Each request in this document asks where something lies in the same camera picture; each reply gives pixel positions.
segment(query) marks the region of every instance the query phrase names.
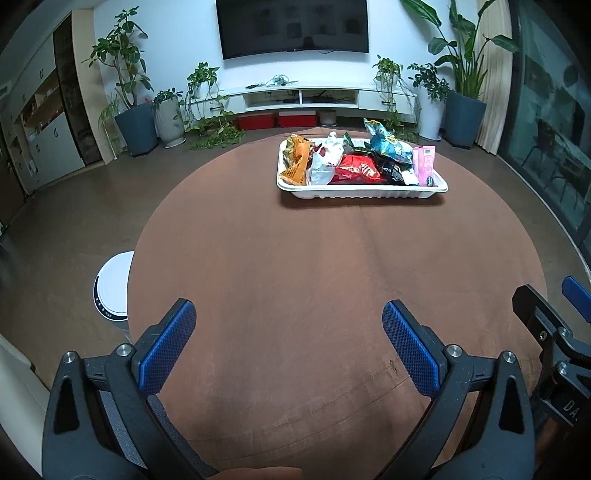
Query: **blue snack bag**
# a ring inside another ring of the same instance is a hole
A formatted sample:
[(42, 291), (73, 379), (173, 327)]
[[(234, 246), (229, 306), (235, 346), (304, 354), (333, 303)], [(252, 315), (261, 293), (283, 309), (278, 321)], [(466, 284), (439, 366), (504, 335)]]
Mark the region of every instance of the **blue snack bag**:
[(400, 163), (413, 164), (413, 148), (410, 145), (396, 139), (376, 120), (364, 118), (363, 123), (365, 123), (367, 132), (372, 136), (370, 144), (374, 152)]

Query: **television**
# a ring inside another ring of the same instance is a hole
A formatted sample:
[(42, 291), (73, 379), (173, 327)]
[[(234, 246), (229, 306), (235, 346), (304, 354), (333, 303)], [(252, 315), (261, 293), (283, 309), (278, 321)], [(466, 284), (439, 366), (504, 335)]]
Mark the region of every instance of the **television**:
[(225, 60), (279, 51), (369, 52), (366, 0), (216, 0)]

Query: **white tv cabinet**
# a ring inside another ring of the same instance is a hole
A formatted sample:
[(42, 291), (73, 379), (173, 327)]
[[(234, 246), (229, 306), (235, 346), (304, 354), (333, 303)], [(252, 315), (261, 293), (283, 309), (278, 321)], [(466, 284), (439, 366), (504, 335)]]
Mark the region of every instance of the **white tv cabinet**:
[[(416, 122), (415, 102), (416, 95), (395, 90), (394, 102), (399, 113), (405, 116), (405, 120)], [(223, 103), (226, 110), (235, 114), (253, 113), (271, 110), (287, 109), (348, 109), (359, 112), (387, 112), (388, 95), (379, 92), (375, 84), (350, 84), (338, 85), (324, 83), (297, 82), (285, 86), (263, 86), (253, 89), (221, 89), (221, 95), (229, 95), (229, 99)], [(197, 99), (193, 108), (198, 118), (212, 117), (220, 111), (219, 103), (214, 100), (217, 93), (209, 94), (206, 98)]]

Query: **round table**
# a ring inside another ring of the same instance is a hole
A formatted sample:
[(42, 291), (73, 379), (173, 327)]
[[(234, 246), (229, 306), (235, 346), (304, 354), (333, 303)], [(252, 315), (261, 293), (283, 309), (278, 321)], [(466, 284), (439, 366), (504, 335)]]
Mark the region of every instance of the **round table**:
[(300, 200), (275, 183), (285, 138), (221, 155), (159, 205), (135, 249), (129, 327), (137, 339), (177, 298), (196, 305), (159, 396), (216, 468), (371, 479), (428, 405), (382, 330), (384, 304), (401, 299), (471, 355), (515, 352), (531, 389), (540, 349), (511, 297), (526, 283), (546, 295), (540, 260), (502, 199), (447, 158), (449, 192), (430, 199)]

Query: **blue plant pot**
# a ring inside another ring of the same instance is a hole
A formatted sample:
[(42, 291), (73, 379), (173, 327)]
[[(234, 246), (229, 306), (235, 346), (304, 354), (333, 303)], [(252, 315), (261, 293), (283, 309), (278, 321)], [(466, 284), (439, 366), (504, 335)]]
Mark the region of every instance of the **blue plant pot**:
[(127, 150), (133, 157), (150, 153), (158, 146), (154, 110), (149, 103), (142, 103), (115, 117), (117, 126), (127, 143)]
[(454, 147), (471, 148), (476, 140), (486, 104), (456, 92), (447, 95), (445, 139)]

